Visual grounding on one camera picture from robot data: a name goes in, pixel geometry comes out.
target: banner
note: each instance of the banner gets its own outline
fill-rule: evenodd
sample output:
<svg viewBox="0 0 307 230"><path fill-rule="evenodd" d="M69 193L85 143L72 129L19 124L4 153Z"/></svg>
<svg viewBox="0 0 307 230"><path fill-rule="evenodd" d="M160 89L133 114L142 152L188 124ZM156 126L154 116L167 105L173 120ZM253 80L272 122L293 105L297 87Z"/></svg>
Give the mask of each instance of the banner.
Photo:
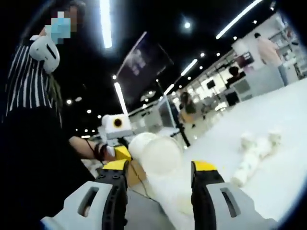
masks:
<svg viewBox="0 0 307 230"><path fill-rule="evenodd" d="M117 72L117 80L127 106L137 102L141 94L172 64L161 46L145 32L126 56Z"/></svg>

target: person in pink shirt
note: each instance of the person in pink shirt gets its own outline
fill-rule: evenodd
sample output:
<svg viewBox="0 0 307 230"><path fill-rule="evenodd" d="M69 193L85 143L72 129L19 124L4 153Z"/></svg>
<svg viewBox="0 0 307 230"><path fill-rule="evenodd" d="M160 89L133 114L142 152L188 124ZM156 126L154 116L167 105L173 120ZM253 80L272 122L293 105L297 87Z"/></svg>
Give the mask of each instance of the person in pink shirt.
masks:
<svg viewBox="0 0 307 230"><path fill-rule="evenodd" d="M288 85L288 79L283 62L278 54L278 46L267 38L263 38L259 33L254 34L258 43L258 52L265 65L274 65L278 68L284 85Z"/></svg>

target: black and white striped shirt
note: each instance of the black and white striped shirt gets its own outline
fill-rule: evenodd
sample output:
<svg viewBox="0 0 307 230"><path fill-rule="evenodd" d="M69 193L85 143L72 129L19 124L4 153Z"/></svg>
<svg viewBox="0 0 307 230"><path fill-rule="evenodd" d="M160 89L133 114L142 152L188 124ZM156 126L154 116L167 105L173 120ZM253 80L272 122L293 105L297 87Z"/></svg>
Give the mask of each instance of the black and white striped shirt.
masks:
<svg viewBox="0 0 307 230"><path fill-rule="evenodd" d="M62 125L61 115L57 102L49 95L50 77L45 73L42 61L34 60L29 55L31 44L38 38L38 35L31 37L17 47L9 69L6 84L6 116L15 108L37 108L49 107Z"/></svg>

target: face mask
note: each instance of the face mask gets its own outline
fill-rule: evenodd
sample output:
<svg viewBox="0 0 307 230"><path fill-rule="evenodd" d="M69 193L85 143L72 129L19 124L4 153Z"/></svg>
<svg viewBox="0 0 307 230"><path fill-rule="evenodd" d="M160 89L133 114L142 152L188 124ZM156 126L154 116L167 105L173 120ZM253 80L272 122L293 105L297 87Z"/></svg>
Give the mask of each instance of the face mask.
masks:
<svg viewBox="0 0 307 230"><path fill-rule="evenodd" d="M45 25L47 36L57 44L63 44L64 38L71 37L71 19L64 18L64 12L58 12L58 18L51 19L51 25Z"/></svg>

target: fluorescent light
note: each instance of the fluorescent light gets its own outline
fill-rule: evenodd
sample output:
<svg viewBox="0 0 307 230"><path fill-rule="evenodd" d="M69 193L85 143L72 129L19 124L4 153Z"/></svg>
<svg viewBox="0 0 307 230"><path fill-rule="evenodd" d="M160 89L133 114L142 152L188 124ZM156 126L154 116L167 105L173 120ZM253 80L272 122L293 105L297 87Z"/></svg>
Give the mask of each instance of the fluorescent light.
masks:
<svg viewBox="0 0 307 230"><path fill-rule="evenodd" d="M171 84L171 85L165 90L165 92L163 93L163 95L167 95L167 94L172 90L172 88L173 88L174 86L175 86L174 84Z"/></svg>
<svg viewBox="0 0 307 230"><path fill-rule="evenodd" d="M102 27L102 37L105 48L112 47L111 19L110 19L110 0L100 0L100 23Z"/></svg>
<svg viewBox="0 0 307 230"><path fill-rule="evenodd" d="M121 91L120 84L118 82L115 82L114 87L115 87L115 91L116 91L116 94L117 94L117 97L118 97L118 100L119 100L119 103L120 103L120 107L121 107L124 115L128 115L128 111L127 111L127 108L126 108L126 104L125 104L123 93Z"/></svg>
<svg viewBox="0 0 307 230"><path fill-rule="evenodd" d="M182 73L180 74L181 76L186 75L186 73L196 64L198 60L194 59L185 69L184 71L182 71Z"/></svg>
<svg viewBox="0 0 307 230"><path fill-rule="evenodd" d="M234 24L236 24L245 14L247 14L251 9L253 9L258 3L263 0L255 0L252 4L247 6L237 17L235 17L219 34L215 37L220 39Z"/></svg>
<svg viewBox="0 0 307 230"><path fill-rule="evenodd" d="M190 24L190 23L184 23L184 27L185 27L186 29L189 29L189 28L191 27L191 24Z"/></svg>

